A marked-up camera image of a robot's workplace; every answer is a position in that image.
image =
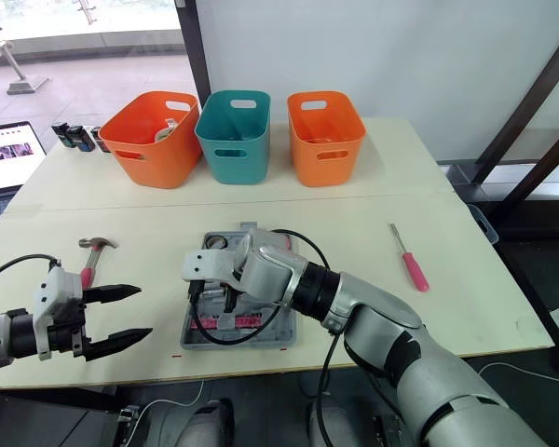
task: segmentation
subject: pink hammer handle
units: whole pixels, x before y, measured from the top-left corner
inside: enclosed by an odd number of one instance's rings
[[[420,269],[420,265],[414,259],[414,254],[411,252],[404,253],[403,261],[406,263],[406,268],[408,269],[408,273],[410,274],[410,278],[412,278],[412,282],[419,291],[427,291],[429,289],[429,283],[425,278],[424,273]]]
[[[93,284],[93,269],[91,267],[85,267],[81,270],[81,286],[83,290],[88,289]]]

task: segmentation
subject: screwdriver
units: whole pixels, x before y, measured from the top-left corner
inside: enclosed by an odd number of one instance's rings
[[[393,236],[395,236],[400,244],[400,247],[402,247],[402,259],[406,264],[406,268],[408,269],[412,282],[414,282],[414,285],[419,291],[427,291],[429,289],[429,283],[427,282],[424,273],[422,273],[420,265],[418,265],[416,259],[414,259],[414,254],[403,246],[402,238],[400,237],[400,233],[398,232],[398,228],[395,226],[395,223],[390,223],[389,226],[391,227]]]

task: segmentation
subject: basket handle hole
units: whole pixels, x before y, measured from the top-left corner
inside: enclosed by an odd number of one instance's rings
[[[116,154],[122,158],[130,158],[131,160],[145,160],[143,154],[137,154],[136,152],[116,151]]]
[[[246,156],[246,152],[239,149],[216,149],[215,154],[217,156],[227,156],[232,158],[242,158]]]
[[[321,152],[317,154],[317,159],[332,160],[335,158],[346,158],[347,156],[348,156],[348,151]]]
[[[257,103],[253,100],[232,100],[230,105],[235,109],[256,109]]]
[[[302,110],[321,110],[327,107],[327,101],[305,101],[300,104]]]
[[[190,105],[188,105],[186,102],[166,101],[166,107],[171,110],[182,110],[184,112],[190,111]]]

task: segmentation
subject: gray tool case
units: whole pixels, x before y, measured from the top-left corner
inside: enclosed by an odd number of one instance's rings
[[[240,231],[218,231],[207,233],[203,239],[202,249],[235,250],[244,235],[256,223],[242,223]],[[205,284],[205,289],[198,300],[198,316],[203,326],[215,338],[235,340],[244,337],[265,323],[274,305],[261,303],[247,293],[238,295],[237,304],[230,313],[224,312],[225,291],[219,282]],[[279,311],[273,321],[256,337],[239,345],[216,345],[207,340],[197,329],[186,309],[180,344],[184,349],[228,349],[236,347],[282,348],[290,346],[296,340],[296,313],[289,308]]]

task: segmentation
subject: hammer head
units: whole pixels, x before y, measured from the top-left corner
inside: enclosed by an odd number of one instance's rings
[[[78,240],[78,246],[79,247],[83,247],[83,248],[96,248],[96,249],[101,249],[105,246],[108,247],[112,247],[113,249],[115,249],[117,247],[117,244],[115,244],[114,242],[106,239],[105,237],[92,237],[91,239],[79,239]]]

